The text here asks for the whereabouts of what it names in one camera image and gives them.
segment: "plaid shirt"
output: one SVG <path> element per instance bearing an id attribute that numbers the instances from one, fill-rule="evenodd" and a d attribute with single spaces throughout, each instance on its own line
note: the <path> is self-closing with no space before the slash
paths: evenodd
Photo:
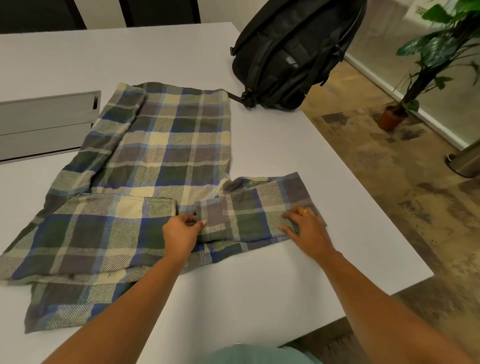
<path id="1" fill-rule="evenodd" d="M 229 181 L 227 92 L 119 84 L 44 208 L 0 256 L 32 282 L 25 331 L 83 325 L 165 253 L 179 211 L 208 220 L 184 271 L 288 239 L 281 214 L 314 208 L 297 173 Z"/>

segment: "concrete floor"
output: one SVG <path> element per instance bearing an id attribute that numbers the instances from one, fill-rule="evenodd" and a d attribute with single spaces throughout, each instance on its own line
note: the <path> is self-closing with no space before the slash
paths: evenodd
<path id="1" fill-rule="evenodd" d="M 380 130 L 391 101 L 343 62 L 301 108 L 435 273 L 396 297 L 480 361 L 480 179 L 454 174 L 455 148 L 413 117 Z M 369 363 L 346 319 L 298 342 L 324 364 Z"/>

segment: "person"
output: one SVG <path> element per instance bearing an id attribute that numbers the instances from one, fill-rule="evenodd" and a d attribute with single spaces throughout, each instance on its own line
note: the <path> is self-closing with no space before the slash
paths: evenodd
<path id="1" fill-rule="evenodd" d="M 376 287 L 346 260 L 332 245 L 313 210 L 298 206 L 284 218 L 297 223 L 299 233 L 285 225 L 281 230 L 323 269 L 373 363 L 474 363 L 455 343 Z M 170 218 L 163 227 L 165 256 L 116 302 L 58 347 L 44 364 L 135 363 L 205 223 L 187 213 Z M 233 345 L 201 360 L 202 364 L 314 362 L 319 363 L 311 354 L 293 348 L 250 345 Z"/>

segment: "glass wall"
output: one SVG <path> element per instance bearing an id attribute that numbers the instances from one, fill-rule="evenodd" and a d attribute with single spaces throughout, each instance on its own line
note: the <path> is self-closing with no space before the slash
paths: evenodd
<path id="1" fill-rule="evenodd" d="M 348 54 L 370 70 L 390 89 L 404 93 L 406 75 L 415 72 L 416 56 L 399 57 L 396 50 L 407 41 L 432 31 L 405 18 L 413 0 L 369 0 L 367 14 Z M 461 63 L 470 62 L 469 58 Z M 442 75 L 453 77 L 445 89 L 435 89 L 419 97 L 420 109 L 432 123 L 446 128 L 464 146 L 480 138 L 480 82 L 472 86 L 471 67 L 452 67 Z"/>

